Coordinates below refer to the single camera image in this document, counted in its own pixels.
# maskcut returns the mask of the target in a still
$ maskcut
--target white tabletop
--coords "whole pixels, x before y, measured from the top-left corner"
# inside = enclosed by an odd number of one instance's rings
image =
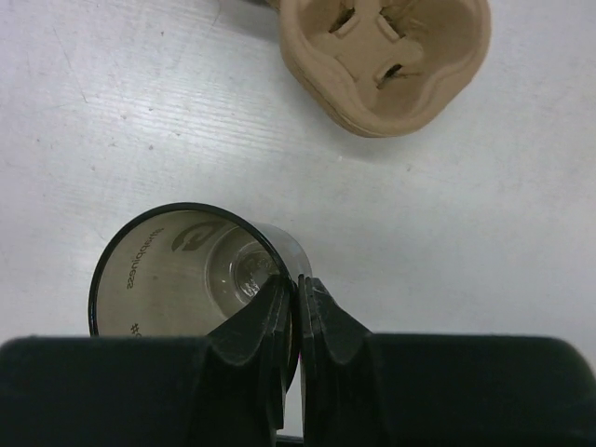
[[[492,7],[470,87],[366,140],[292,78],[263,5],[0,0],[0,341],[88,333],[110,238],[196,201],[295,236],[372,330],[552,335],[596,365],[596,2]]]

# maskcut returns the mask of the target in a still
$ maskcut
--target logo on cup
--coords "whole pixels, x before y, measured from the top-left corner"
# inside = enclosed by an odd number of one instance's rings
[[[217,233],[225,223],[223,222],[203,222],[189,226],[182,231],[171,243],[171,250],[176,251],[182,247],[182,251],[195,251],[215,233]]]

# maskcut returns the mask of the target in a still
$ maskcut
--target black cup rim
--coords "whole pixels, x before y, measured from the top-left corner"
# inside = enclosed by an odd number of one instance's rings
[[[168,205],[162,205],[160,207],[153,208],[148,210],[139,216],[132,219],[126,225],[124,225],[120,231],[118,231],[115,236],[110,240],[106,248],[103,250],[102,256],[95,267],[95,271],[93,272],[93,278],[91,280],[91,287],[89,290],[89,299],[88,299],[88,324],[89,324],[89,333],[91,336],[99,336],[99,330],[97,327],[97,296],[100,287],[100,281],[102,279],[103,270],[108,263],[108,260],[112,256],[115,248],[118,244],[124,239],[130,231],[134,228],[142,224],[143,222],[148,221],[156,216],[161,214],[167,214],[174,211],[201,211],[201,212],[210,212],[215,214],[219,217],[222,217],[226,220],[229,220],[233,224],[238,225],[239,227],[243,228],[251,236],[253,236],[269,253],[273,261],[276,263],[276,266],[279,269],[279,273],[288,278],[291,284],[296,288],[295,281],[290,276],[290,271],[288,267],[284,264],[281,256],[279,255],[278,251],[273,247],[271,242],[261,233],[254,225],[250,222],[242,219],[237,214],[224,210],[219,207],[215,207],[213,205],[208,205],[204,203],[196,203],[196,202],[178,202],[178,203],[170,203]],[[297,303],[297,298],[292,298],[291,300],[291,326],[292,326],[292,334],[291,334],[291,347],[290,347],[290,360],[288,362],[288,377],[287,377],[287,387],[286,389],[290,388],[291,381],[296,373],[296,368],[298,367],[298,358],[300,354],[300,315],[299,315],[299,306]]]

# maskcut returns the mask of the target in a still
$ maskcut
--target white table surface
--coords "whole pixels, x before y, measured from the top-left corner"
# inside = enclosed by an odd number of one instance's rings
[[[372,330],[552,335],[596,365],[596,2],[492,7],[472,85],[366,140],[292,78],[263,5],[0,0],[0,341],[88,333],[110,238],[197,201],[287,230]]]

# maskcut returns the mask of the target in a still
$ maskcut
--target black plastic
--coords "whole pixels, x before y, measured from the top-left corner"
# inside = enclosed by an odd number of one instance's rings
[[[595,445],[596,383],[559,340],[373,334],[299,283],[305,446]]]
[[[276,447],[301,447],[305,445],[302,438],[294,436],[278,436]]]
[[[0,446],[273,446],[291,284],[196,339],[23,339],[0,350]]]

